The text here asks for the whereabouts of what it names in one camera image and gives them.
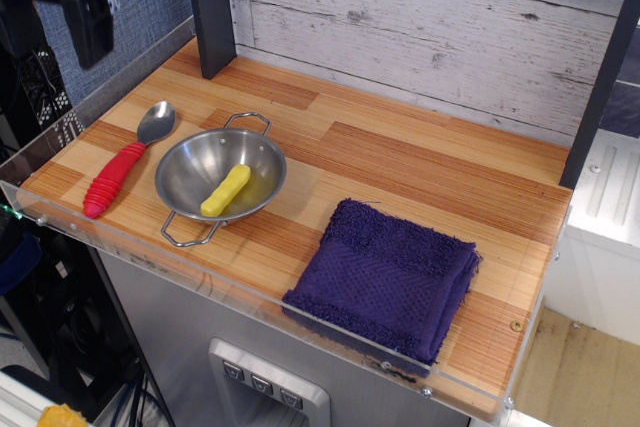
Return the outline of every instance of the button panel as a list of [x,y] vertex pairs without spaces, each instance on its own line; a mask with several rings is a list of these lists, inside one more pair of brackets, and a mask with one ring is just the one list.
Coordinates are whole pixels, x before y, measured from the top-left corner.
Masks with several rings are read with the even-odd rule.
[[280,389],[280,397],[282,397],[282,402],[284,402],[285,405],[297,410],[302,410],[302,399],[297,395],[284,389]]
[[273,395],[273,386],[266,380],[251,374],[251,384],[258,392],[266,395]]
[[233,365],[226,360],[222,361],[222,365],[224,366],[224,373],[229,377],[240,382],[244,381],[244,372],[240,367],[238,367],[237,365]]

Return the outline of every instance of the white wood panel wall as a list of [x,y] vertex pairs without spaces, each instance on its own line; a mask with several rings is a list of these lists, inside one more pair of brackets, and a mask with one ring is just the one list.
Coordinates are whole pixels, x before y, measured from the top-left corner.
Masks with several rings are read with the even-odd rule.
[[240,55],[571,145],[622,0],[232,0]]

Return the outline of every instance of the yellow object on floor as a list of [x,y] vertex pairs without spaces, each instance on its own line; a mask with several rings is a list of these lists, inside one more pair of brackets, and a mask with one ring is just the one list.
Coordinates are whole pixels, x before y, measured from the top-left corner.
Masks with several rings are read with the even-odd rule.
[[251,167],[238,164],[227,174],[218,188],[200,204],[200,213],[205,217],[218,217],[251,178]]
[[87,421],[67,404],[47,407],[37,427],[87,427]]

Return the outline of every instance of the purple towel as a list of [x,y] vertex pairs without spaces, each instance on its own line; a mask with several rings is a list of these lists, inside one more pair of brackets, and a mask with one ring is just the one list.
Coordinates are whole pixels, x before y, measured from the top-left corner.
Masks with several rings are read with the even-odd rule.
[[431,365],[480,260],[473,243],[347,199],[283,301]]

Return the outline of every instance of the black vertical post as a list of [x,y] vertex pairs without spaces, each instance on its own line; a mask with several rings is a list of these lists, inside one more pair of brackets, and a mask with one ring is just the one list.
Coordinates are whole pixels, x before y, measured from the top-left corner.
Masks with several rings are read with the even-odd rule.
[[236,57],[229,0],[191,0],[202,76],[210,79]]
[[640,0],[624,0],[613,29],[591,97],[582,116],[578,133],[567,157],[560,185],[575,188],[589,150],[596,136],[602,115],[613,90],[618,72],[631,43],[640,17]]

